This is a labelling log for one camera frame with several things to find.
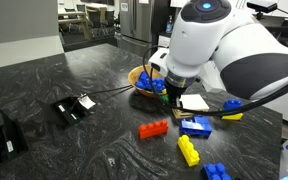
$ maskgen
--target wall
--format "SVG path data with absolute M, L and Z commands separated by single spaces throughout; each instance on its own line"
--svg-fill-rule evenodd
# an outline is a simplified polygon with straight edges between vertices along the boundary
M 64 1 L 64 4 L 58 3 L 58 9 L 60 12 L 64 12 L 64 8 L 74 8 L 76 9 L 76 4 L 86 4 L 92 6 L 100 6 L 100 7 L 107 7 L 108 11 L 114 10 L 114 16 L 117 18 L 118 13 L 120 12 L 120 0 L 114 0 L 114 6 L 109 6 L 105 4 L 98 4 L 98 3 L 84 3 L 80 0 L 58 0 L 58 2 Z
M 0 43 L 58 35 L 56 0 L 0 0 Z

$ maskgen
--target yellow lego brick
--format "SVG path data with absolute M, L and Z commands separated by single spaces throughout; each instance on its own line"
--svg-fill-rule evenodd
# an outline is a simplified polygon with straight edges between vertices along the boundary
M 222 119 L 237 121 L 237 120 L 241 120 L 242 117 L 243 117 L 243 113 L 239 113 L 239 114 L 234 114 L 230 116 L 222 116 Z
M 194 149 L 194 145 L 190 142 L 190 138 L 187 135 L 183 135 L 178 139 L 177 144 L 180 147 L 188 166 L 197 165 L 200 161 L 199 154 Z

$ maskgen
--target granite surface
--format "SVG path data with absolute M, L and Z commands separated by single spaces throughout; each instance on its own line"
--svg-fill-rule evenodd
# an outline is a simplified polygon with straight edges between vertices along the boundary
M 201 158 L 191 168 L 177 147 L 171 110 L 134 89 L 91 95 L 93 114 L 69 129 L 54 123 L 61 117 L 51 103 L 128 85 L 139 65 L 140 57 L 105 44 L 0 68 L 0 108 L 18 119 L 29 147 L 0 167 L 0 179 L 199 179 L 204 164 L 217 162 L 232 177 L 278 179 L 282 116 L 264 107 L 240 122 L 210 117 L 211 136 L 191 137 Z M 211 110 L 233 97 L 197 84 L 187 93 L 200 93 Z M 139 125 L 161 119 L 169 123 L 167 134 L 138 138 Z

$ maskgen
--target refrigerator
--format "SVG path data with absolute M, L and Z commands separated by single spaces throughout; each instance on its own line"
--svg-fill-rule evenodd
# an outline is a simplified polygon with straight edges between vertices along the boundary
M 170 0 L 120 0 L 119 48 L 143 56 L 157 45 L 158 33 L 165 31 L 169 15 L 174 18 L 174 14 Z

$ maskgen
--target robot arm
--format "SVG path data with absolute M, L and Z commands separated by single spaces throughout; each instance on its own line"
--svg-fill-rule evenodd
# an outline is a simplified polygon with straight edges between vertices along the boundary
M 214 67 L 207 68 L 209 63 Z M 173 104 L 197 77 L 209 87 L 217 84 L 253 100 L 288 83 L 288 48 L 226 0 L 187 3 L 175 22 L 169 49 L 158 50 L 149 64 L 166 77 Z

